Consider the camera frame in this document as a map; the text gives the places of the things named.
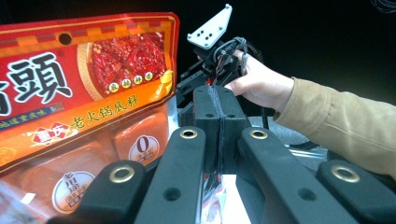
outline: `wire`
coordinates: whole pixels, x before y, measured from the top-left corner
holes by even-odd
[[[373,6],[382,13],[393,13],[396,12],[396,1],[392,2],[389,0],[371,0]]]

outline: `hole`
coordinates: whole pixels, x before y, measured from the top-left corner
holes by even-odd
[[[250,132],[250,136],[256,138],[256,139],[265,139],[268,137],[268,134],[265,133],[264,131],[260,130],[253,130]]]
[[[178,198],[180,198],[180,196],[181,196],[180,190],[175,188],[169,188],[163,193],[163,197],[168,202],[174,202]]]
[[[180,136],[185,139],[192,139],[198,136],[198,132],[193,129],[187,129],[180,133]]]
[[[69,34],[59,35],[59,42],[63,45],[69,45],[72,42],[72,36]]]
[[[310,189],[299,189],[298,190],[298,195],[300,196],[300,198],[302,198],[303,200],[309,201],[309,202],[313,202],[314,200],[317,199],[317,195]]]
[[[113,169],[109,179],[111,182],[120,184],[130,180],[134,176],[134,169],[131,166],[124,165]]]
[[[332,174],[335,175],[335,177],[349,183],[357,183],[361,181],[358,173],[343,165],[334,165],[332,167]]]

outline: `tan sleeve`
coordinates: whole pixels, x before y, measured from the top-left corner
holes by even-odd
[[[294,79],[276,123],[359,166],[396,180],[396,106]]]

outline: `hand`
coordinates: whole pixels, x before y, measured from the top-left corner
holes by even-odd
[[[234,55],[241,61],[243,52]],[[247,74],[230,82],[225,88],[234,95],[243,95],[254,104],[282,113],[294,87],[294,80],[269,69],[255,58],[247,57]]]

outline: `mounting plate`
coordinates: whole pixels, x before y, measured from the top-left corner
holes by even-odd
[[[188,34],[187,40],[202,49],[212,48],[227,30],[232,11],[233,8],[226,4],[225,8],[210,21],[207,21],[194,33]]]

